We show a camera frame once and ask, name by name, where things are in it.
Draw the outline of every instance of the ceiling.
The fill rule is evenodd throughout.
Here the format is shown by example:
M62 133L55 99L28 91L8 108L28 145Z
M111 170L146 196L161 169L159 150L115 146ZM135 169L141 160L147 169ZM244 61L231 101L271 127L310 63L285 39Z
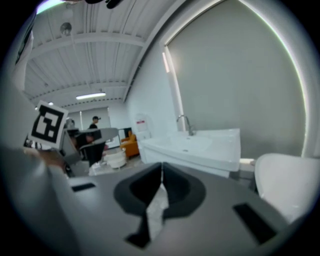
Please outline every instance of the ceiling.
M185 0L124 0L114 9L103 1L62 3L37 15L26 67L25 94L69 110L124 102L153 38ZM71 34L60 32L63 23ZM105 97L76 96L104 92Z

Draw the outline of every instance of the man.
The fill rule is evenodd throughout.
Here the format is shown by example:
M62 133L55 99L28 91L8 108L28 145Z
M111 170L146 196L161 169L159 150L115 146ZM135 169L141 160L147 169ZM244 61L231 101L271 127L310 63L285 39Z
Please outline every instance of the man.
M97 117L96 115L92 118L92 124L90 124L89 129L98 129L97 123L101 118Z

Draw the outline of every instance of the chrome faucet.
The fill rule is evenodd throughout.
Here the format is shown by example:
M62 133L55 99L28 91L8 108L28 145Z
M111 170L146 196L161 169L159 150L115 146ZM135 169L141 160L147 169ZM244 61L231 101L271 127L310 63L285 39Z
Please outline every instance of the chrome faucet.
M181 114L178 116L176 122L178 122L180 118L186 119L186 125L188 126L187 128L188 128L189 136L195 135L195 132L192 130L192 126L190 125L189 118L186 115Z

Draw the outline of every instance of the orange chair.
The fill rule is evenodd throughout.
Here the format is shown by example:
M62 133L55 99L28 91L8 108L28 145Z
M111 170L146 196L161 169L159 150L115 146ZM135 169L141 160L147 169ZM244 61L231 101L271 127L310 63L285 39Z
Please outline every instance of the orange chair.
M136 135L132 134L131 131L129 131L129 137L122 139L121 142L120 149L125 149L128 158L140 154Z

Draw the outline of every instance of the sign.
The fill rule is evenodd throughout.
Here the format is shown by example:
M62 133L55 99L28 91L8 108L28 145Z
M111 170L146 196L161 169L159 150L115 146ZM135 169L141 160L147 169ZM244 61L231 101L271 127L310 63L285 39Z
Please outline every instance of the sign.
M37 108L39 116L34 121L28 138L34 142L59 149L68 111L49 105L42 100L40 100Z

